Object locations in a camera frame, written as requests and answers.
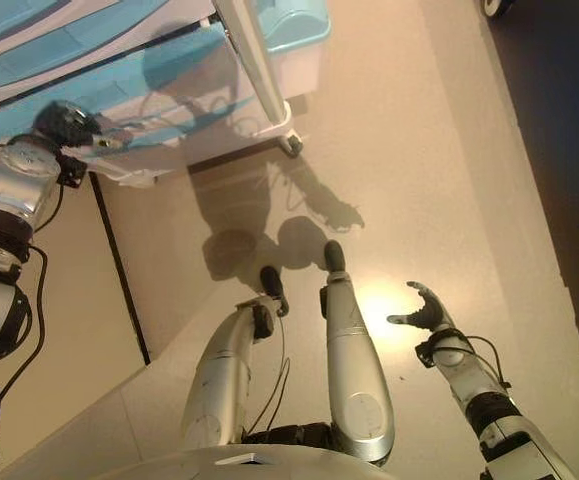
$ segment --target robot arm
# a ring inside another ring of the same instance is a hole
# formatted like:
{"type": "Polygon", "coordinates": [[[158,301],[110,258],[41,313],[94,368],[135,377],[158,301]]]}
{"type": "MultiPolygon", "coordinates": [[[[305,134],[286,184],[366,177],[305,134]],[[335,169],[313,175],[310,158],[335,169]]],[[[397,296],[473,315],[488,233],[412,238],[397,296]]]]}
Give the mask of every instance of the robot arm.
{"type": "Polygon", "coordinates": [[[485,369],[469,339],[458,330],[438,297],[420,283],[409,282],[425,300],[411,315],[392,315],[391,323],[431,330],[416,347],[427,367],[436,366],[480,442],[487,461],[483,480],[574,480],[569,467],[538,428],[511,400],[509,384],[485,369]]]}
{"type": "Polygon", "coordinates": [[[61,147],[91,144],[99,133],[97,123],[74,106],[52,103],[32,133],[12,138],[0,151],[0,359],[29,333],[31,308],[16,282],[47,199],[57,182],[77,187],[86,172],[61,147]]]}

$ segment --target beige floor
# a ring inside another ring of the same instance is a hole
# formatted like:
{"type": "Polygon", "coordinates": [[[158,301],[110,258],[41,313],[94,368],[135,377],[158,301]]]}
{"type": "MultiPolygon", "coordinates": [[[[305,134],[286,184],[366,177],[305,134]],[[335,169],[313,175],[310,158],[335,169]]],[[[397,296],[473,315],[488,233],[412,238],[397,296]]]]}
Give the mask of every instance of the beige floor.
{"type": "MultiPolygon", "coordinates": [[[[277,425],[328,420],[318,305],[326,238],[346,250],[389,382],[397,441],[387,471],[466,479],[483,467],[446,383],[415,358],[424,333],[385,323],[419,306],[405,286],[416,279],[465,332],[495,341],[517,404],[579,475],[573,309],[477,2],[381,0],[365,11],[329,3],[322,85],[296,121],[302,158],[272,149],[146,191],[105,183],[157,360],[54,438],[54,447],[78,446],[78,458],[95,451],[94,462],[51,463],[49,443],[1,478],[25,478],[34,462],[47,478],[79,478],[175,450],[195,361],[268,262],[282,267],[292,309],[277,425]]],[[[255,347],[250,419],[269,393],[278,349],[277,337],[255,347]]]]}

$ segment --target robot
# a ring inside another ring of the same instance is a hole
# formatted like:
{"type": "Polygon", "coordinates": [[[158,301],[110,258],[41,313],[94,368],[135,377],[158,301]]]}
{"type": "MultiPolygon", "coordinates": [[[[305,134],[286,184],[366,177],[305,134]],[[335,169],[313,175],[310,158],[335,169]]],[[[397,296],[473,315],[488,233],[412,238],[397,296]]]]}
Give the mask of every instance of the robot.
{"type": "MultiPolygon", "coordinates": [[[[31,244],[46,201],[56,183],[77,187],[86,172],[86,165],[65,155],[62,148],[94,144],[113,146],[100,135],[91,116],[73,105],[53,103],[39,114],[30,133],[12,138],[0,151],[0,359],[25,341],[31,327],[29,302],[16,281],[29,250],[43,257],[46,271],[44,253],[31,244]]],[[[269,425],[258,433],[245,430],[252,345],[269,337],[276,325],[282,326],[289,310],[278,273],[265,267],[260,272],[265,294],[236,307],[215,331],[198,363],[182,419],[184,451],[104,478],[392,478],[379,468],[395,441],[384,373],[341,246],[330,241],[324,256],[329,274],[320,303],[327,323],[331,424],[275,429],[269,425]]],[[[390,316],[388,321],[431,332],[416,347],[417,356],[444,375],[472,426],[486,461],[480,478],[575,479],[537,427],[522,416],[508,385],[485,368],[436,295],[420,283],[410,285],[419,291],[425,306],[409,315],[390,316]]],[[[38,300],[43,322],[41,296],[38,300]]],[[[0,400],[10,386],[0,391],[0,400]]]]}

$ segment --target dark wall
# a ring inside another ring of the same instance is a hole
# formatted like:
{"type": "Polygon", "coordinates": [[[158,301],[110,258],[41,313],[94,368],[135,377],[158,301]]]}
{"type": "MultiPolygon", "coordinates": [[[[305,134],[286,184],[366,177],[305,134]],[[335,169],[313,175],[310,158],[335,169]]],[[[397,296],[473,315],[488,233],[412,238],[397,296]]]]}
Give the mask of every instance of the dark wall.
{"type": "Polygon", "coordinates": [[[579,329],[579,0],[517,0],[490,28],[579,329]]]}

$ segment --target silver robot leg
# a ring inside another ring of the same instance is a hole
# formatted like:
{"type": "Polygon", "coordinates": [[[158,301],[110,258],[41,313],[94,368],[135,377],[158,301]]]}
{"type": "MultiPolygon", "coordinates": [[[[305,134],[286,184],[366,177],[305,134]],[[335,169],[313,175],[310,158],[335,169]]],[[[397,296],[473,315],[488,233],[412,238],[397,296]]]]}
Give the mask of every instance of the silver robot leg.
{"type": "Polygon", "coordinates": [[[342,248],[325,247],[329,277],[320,291],[327,320],[329,403],[341,451],[384,464],[395,438],[394,415],[384,372],[345,271],[342,248]]]}

